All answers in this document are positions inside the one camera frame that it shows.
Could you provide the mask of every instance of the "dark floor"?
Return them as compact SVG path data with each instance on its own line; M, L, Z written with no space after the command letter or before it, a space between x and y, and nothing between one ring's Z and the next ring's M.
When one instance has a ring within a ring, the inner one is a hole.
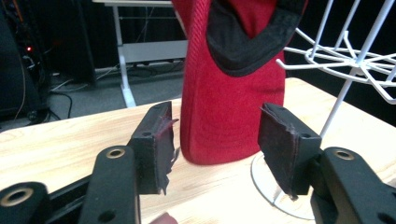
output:
M183 62L129 68L128 77L136 104L145 105L181 97L182 71ZM70 77L54 76L51 89L56 94L52 93L48 98L49 109L53 114L46 116L44 122L57 120L57 117L67 119L70 99L70 118L125 108L118 67L98 69L96 74L99 78L95 86L72 82L62 85ZM0 132L24 127L31 122L24 115L19 117L0 121Z

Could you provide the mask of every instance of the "desk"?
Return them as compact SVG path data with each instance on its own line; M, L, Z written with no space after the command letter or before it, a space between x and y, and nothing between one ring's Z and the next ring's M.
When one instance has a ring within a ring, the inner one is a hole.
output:
M286 81L285 107L314 131L322 128L335 98L296 78ZM180 100L173 101L174 118ZM0 189L23 181L45 183L53 192L89 175L102 149L125 145L151 105L55 121L0 133ZM179 122L174 125L179 147ZM396 185L396 129L342 103L323 139L353 149L385 183ZM197 166L176 161L167 195L142 195L143 223L167 211L179 223L313 223L272 207L250 176L253 157L222 165Z
M121 70L121 89L127 107L134 107L136 103L128 81L127 63L158 61L165 59L184 58L187 52L187 40L162 41L149 43L122 43L119 7L172 7L171 1L144 1L144 0L92 0L94 3L104 3L113 7L114 23L116 28L118 53Z

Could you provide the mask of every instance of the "red cloth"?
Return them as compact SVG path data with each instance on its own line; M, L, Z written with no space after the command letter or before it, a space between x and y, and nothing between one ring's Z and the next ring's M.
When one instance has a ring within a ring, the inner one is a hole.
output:
M276 0L230 0L249 37L267 25ZM260 107L283 105L285 71L275 62L283 51L244 77L224 74L206 43L210 0L173 0L189 39L180 118L184 157L196 164L244 159L260 150Z

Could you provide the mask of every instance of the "white wire rack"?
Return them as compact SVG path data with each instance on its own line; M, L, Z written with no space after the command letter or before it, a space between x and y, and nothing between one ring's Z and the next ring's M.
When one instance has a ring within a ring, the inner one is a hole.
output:
M320 39L332 9L333 0L329 0L315 40L311 39L300 29L296 29L296 34L300 35L313 47L311 49L285 48L285 51L304 55L307 64L289 65L284 64L280 60L276 61L285 70L319 69L329 75L344 78L346 80L343 88L338 94L332 111L321 130L321 137L324 137L327 132L330 124L332 123L333 117L341 103L344 101L353 82L372 85L385 99L385 101L389 104L396 105L396 98L391 96L387 91L387 88L396 87L396 53L379 55L369 52L371 46L375 42L375 38L379 30L393 6L394 0L384 1L369 34L366 36L363 46L361 49L353 49L352 44L348 39L348 27L360 2L361 0L354 1L344 23L343 29L333 47L323 47L320 45ZM340 48L343 42L346 47ZM257 155L253 160L251 173L253 182L257 189L273 206L295 217L314 219L312 211L310 210L309 196L299 199L298 203L290 203L290 200L286 200L288 196L283 193L272 177L268 166L262 159L262 155Z

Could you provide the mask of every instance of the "black trim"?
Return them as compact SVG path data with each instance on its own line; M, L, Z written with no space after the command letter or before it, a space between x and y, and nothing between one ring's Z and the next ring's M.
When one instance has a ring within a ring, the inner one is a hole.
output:
M304 11L305 0L278 0L267 27L249 38L233 8L213 0L206 40L217 66L227 75L243 77L253 73L290 41Z

